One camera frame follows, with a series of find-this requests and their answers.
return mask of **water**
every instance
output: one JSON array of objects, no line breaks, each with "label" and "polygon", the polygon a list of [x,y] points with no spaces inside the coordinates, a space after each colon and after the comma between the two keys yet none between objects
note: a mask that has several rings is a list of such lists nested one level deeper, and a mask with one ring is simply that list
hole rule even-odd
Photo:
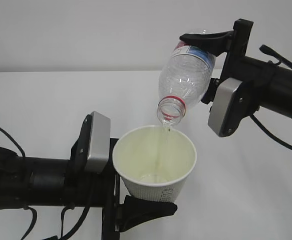
[{"label": "water", "polygon": [[166,162],[169,161],[170,158],[169,133],[170,127],[163,125],[163,128],[159,133],[154,168],[151,173],[143,175],[139,181],[152,184],[160,184],[170,181],[171,177],[165,169],[165,165],[167,165]]}]

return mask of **bottle label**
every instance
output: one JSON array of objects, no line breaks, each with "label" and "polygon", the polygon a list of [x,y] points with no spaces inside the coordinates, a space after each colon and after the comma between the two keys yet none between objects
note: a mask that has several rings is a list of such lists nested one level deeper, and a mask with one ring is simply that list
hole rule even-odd
[{"label": "bottle label", "polygon": [[204,63],[206,63],[207,67],[209,68],[210,72],[212,73],[212,70],[213,70],[214,65],[215,65],[215,57],[212,54],[210,54],[206,51],[203,51],[196,46],[190,46],[190,45],[186,44],[185,42],[180,41],[178,43],[178,45],[176,46],[174,52],[172,53],[171,57],[175,57],[178,55],[191,55],[191,56],[194,56],[196,58],[199,58]]}]

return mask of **cup rim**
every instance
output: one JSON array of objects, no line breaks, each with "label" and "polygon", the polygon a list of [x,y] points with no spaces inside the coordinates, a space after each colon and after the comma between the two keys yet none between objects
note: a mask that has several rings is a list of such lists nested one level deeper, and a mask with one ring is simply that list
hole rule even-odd
[{"label": "cup rim", "polygon": [[145,129],[145,128],[162,128],[162,127],[163,127],[163,126],[160,126],[160,125],[147,125],[147,126],[137,127],[137,128],[134,128],[134,129],[132,129],[132,130],[126,132],[125,134],[123,134],[123,135],[119,138],[119,140],[116,142],[115,147],[113,148],[113,151],[112,151],[112,163],[113,163],[113,166],[114,166],[115,170],[117,171],[117,173],[118,173],[121,177],[123,177],[123,178],[125,178],[126,180],[128,180],[128,181],[130,181],[130,182],[133,182],[133,183],[135,183],[135,184],[137,184],[137,185],[141,185],[141,186],[145,186],[145,187],[165,187],[165,186],[170,186],[170,185],[173,185],[173,184],[175,184],[175,183],[181,182],[181,181],[183,181],[185,178],[187,178],[187,177],[189,176],[189,174],[190,174],[190,173],[192,172],[192,170],[195,168],[195,165],[196,165],[196,163],[197,163],[197,151],[196,151],[196,147],[195,147],[194,143],[190,140],[190,138],[187,137],[186,134],[182,133],[181,131],[179,131],[179,130],[177,130],[177,129],[175,129],[175,128],[171,128],[170,130],[171,130],[171,131],[178,132],[179,134],[181,134],[182,136],[184,136],[184,137],[190,142],[192,148],[193,148],[194,151],[195,151],[195,161],[194,161],[193,165],[191,166],[190,170],[189,170],[185,175],[183,175],[182,177],[177,178],[177,179],[172,180],[172,181],[163,182],[163,183],[147,183],[147,182],[140,182],[140,181],[137,181],[137,180],[132,179],[131,177],[126,176],[126,175],[123,174],[121,171],[119,171],[118,168],[116,167],[116,163],[115,163],[113,157],[114,157],[114,152],[115,152],[115,150],[116,150],[116,147],[118,146],[117,143],[118,143],[119,141],[121,141],[121,140],[122,140],[124,137],[126,137],[128,134],[130,134],[130,133],[132,133],[132,132],[134,132],[134,131],[140,130],[140,129]]}]

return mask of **plastic water bottle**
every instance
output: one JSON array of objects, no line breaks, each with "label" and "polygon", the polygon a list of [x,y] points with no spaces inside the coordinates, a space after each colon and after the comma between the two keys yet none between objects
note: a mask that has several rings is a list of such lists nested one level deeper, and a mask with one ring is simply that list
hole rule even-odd
[{"label": "plastic water bottle", "polygon": [[215,59],[198,47],[179,42],[159,77],[157,116],[163,125],[177,125],[186,111],[200,102],[209,87]]}]

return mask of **red ring on bottle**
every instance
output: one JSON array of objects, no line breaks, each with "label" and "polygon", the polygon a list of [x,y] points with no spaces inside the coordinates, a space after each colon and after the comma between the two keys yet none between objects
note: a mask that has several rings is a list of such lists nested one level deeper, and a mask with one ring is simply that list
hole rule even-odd
[{"label": "red ring on bottle", "polygon": [[[185,112],[184,112],[183,117],[185,116],[185,114],[186,114],[186,104],[185,104],[185,102],[183,101],[183,99],[181,99],[180,97],[177,97],[177,96],[166,96],[166,97],[164,97],[161,101],[163,101],[164,99],[176,99],[176,100],[180,101],[180,102],[183,104],[184,108],[185,108]],[[167,117],[174,118],[174,119],[177,118],[177,116],[172,116],[172,115],[166,114],[166,113],[164,113],[164,112],[163,112],[162,114],[165,115],[165,116],[167,116]]]}]

